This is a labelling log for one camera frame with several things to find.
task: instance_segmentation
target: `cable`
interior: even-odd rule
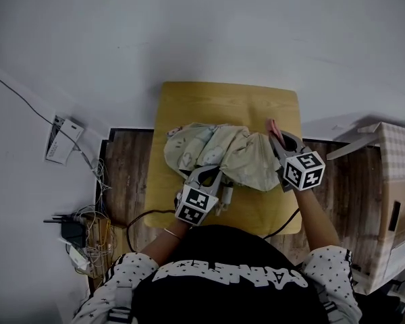
[[[283,226],[281,226],[276,232],[269,234],[268,236],[265,236],[263,239],[271,238],[272,236],[280,233],[288,224],[291,222],[293,218],[298,214],[300,209],[297,209],[294,211],[294,213],[291,215],[291,217],[284,223]],[[130,222],[126,228],[126,240],[128,241],[128,246],[130,249],[130,252],[136,252],[133,248],[132,245],[130,244],[130,239],[129,239],[129,229],[132,225],[134,225],[140,218],[143,218],[145,215],[151,214],[151,213],[176,213],[175,210],[149,210],[146,211],[145,213],[142,213],[141,215],[137,216],[132,222]]]
[[[96,262],[102,257],[114,254],[114,251],[117,247],[117,238],[115,237],[115,234],[113,232],[111,220],[106,214],[100,211],[96,211],[95,205],[86,205],[85,207],[82,207],[81,209],[75,211],[73,213],[73,216],[75,220],[82,221],[82,216],[87,213],[91,213],[93,215],[93,218],[91,219],[92,221],[90,225],[86,226],[86,247],[81,252],[84,253],[85,257],[90,261],[93,267],[102,267],[102,264],[97,265]],[[103,238],[103,241],[99,242],[99,244],[95,244],[95,241],[93,241],[93,246],[89,246],[90,232],[93,225],[95,224],[97,215],[101,215],[107,220],[107,225],[105,227],[105,236]]]
[[[20,99],[22,99],[23,102],[25,102],[25,104],[27,104],[27,106],[29,106],[29,108],[31,110],[33,110],[33,112],[37,116],[39,116],[41,119],[45,120],[48,124],[54,126],[54,123],[50,122],[47,118],[45,118],[40,113],[38,113],[38,111],[35,108],[33,108],[33,106],[23,96],[21,96],[17,91],[15,91],[13,88],[11,88],[9,85],[7,85],[4,81],[2,81],[2,79],[0,79],[0,83],[2,83],[4,86],[6,86],[6,88],[8,88],[15,95],[17,95]],[[87,155],[84,153],[84,151],[81,150],[80,146],[72,138],[70,138],[65,132],[63,132],[61,129],[59,130],[59,132],[62,133],[64,136],[66,136],[72,143],[74,143],[74,146],[76,147],[76,150],[82,155],[82,158],[87,163],[87,165],[90,167],[90,170],[94,173],[94,176],[96,176],[96,179],[97,179],[98,183],[101,185],[101,189],[103,188],[103,186],[106,186],[104,183],[101,182],[101,179],[100,179],[98,173],[95,171],[96,168],[94,168],[91,165],[90,161],[88,160]]]
[[[276,234],[280,233],[289,224],[289,222],[291,222],[291,220],[293,218],[295,218],[295,216],[298,214],[299,210],[300,209],[295,210],[294,213],[291,215],[291,217],[276,232],[271,233],[268,236],[265,236],[263,239],[265,240],[265,239],[271,238],[272,236],[275,236]]]
[[[149,211],[146,211],[145,213],[142,213],[141,215],[137,216],[131,223],[129,223],[126,228],[126,240],[128,241],[128,246],[129,246],[130,252],[136,252],[132,248],[132,245],[130,244],[130,239],[129,239],[130,226],[133,225],[134,223],[136,223],[140,218],[142,218],[145,215],[148,215],[150,213],[176,213],[176,210],[149,210]]]

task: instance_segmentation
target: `dark wooden floor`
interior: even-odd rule
[[[107,210],[117,223],[126,225],[144,209],[147,169],[152,132],[118,131],[107,146],[105,164],[111,190],[105,193]],[[325,159],[340,148],[325,142],[305,142]],[[353,251],[353,263],[367,272],[376,247],[381,206],[381,155],[379,148],[363,148],[326,162],[323,183],[315,194],[333,221],[344,247]],[[140,250],[159,230],[141,220],[130,232],[131,242]],[[298,234],[274,236],[270,243],[294,264],[309,252],[303,227]]]

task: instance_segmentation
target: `white wall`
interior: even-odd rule
[[[333,138],[405,120],[405,0],[0,0],[0,66],[101,135],[199,80],[295,90],[304,135]]]
[[[53,110],[0,71],[47,118]],[[68,323],[85,296],[58,224],[43,223],[93,203],[95,179],[79,154],[67,167],[43,161],[49,125],[0,84],[0,323]],[[89,157],[100,140],[82,135]]]

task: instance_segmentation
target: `bracelet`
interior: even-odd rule
[[[167,233],[170,233],[171,235],[174,235],[178,240],[182,240],[181,237],[179,237],[177,234],[174,234],[173,232],[169,231],[167,228],[163,228],[163,230],[165,230]]]

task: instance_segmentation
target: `white shirt sleeve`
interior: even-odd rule
[[[352,290],[351,252],[338,246],[313,250],[302,272],[315,282],[330,323],[358,323],[362,313]]]
[[[72,324],[114,323],[115,319],[117,322],[130,319],[133,290],[158,268],[158,264],[145,254],[123,254],[108,270],[103,285],[84,301]]]

